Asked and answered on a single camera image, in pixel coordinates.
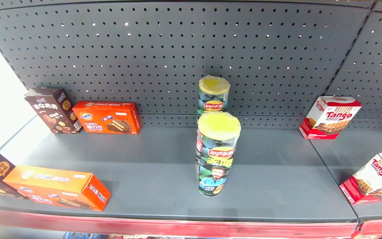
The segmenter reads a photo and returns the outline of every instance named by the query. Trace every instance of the red and white box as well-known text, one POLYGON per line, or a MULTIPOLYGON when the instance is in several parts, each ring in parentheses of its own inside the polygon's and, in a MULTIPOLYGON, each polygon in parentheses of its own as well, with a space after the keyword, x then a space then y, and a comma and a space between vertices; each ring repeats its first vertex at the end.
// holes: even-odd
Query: red and white box
POLYGON ((352 97, 320 96, 299 130, 305 139, 335 139, 361 107, 352 97))
POLYGON ((351 204, 382 201, 382 153, 340 185, 351 204))

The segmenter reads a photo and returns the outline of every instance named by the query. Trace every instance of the man's face illustration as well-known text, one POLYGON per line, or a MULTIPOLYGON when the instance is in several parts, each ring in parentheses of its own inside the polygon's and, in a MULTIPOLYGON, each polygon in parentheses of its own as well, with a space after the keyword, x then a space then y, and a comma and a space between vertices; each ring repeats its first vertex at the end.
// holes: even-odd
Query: man's face illustration
POLYGON ((222 176, 225 174, 225 172, 222 169, 214 168, 212 170, 212 175, 214 180, 219 180, 222 178, 222 176))

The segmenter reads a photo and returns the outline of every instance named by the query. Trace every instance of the lay's chips can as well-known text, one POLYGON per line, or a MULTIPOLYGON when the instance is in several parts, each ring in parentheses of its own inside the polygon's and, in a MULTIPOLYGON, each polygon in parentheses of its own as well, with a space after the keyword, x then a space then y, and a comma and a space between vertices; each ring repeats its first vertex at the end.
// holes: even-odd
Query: lay's chips can
POLYGON ((232 167, 240 121, 227 112, 206 112, 198 120, 197 189, 207 197, 222 191, 232 167))
POLYGON ((208 75, 200 79, 199 88, 198 116, 204 112, 226 111, 230 88, 227 80, 208 75))

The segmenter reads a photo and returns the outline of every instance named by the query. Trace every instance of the gray metal shelf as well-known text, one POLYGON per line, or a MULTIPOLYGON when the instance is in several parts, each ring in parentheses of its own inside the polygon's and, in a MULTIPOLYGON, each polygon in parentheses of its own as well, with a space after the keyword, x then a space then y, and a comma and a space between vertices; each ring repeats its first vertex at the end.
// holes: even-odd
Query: gray metal shelf
MULTIPOLYGON (((382 152, 382 131, 343 131, 337 139, 310 141, 337 183, 361 169, 375 154, 382 152)), ((382 219, 382 202, 353 206, 362 220, 382 219)))
POLYGON ((54 135, 35 118, 22 131, 1 150, 7 158, 93 172, 112 196, 103 212, 0 198, 3 210, 205 221, 356 220, 324 163, 298 130, 242 130, 226 188, 215 198, 197 191, 195 128, 143 127, 138 135, 54 135))

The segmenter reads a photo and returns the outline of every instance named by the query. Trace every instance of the yellow plastic lid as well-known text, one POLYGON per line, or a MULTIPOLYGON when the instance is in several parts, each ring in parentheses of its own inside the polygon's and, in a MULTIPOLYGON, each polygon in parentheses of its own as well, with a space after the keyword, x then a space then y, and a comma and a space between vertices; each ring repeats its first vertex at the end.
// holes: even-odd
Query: yellow plastic lid
POLYGON ((198 129, 211 139, 228 140, 240 135, 241 124, 230 113, 206 112, 198 120, 198 129))
POLYGON ((230 84, 227 80, 221 77, 207 75, 200 79, 199 87, 207 94, 225 94, 229 91, 230 84))

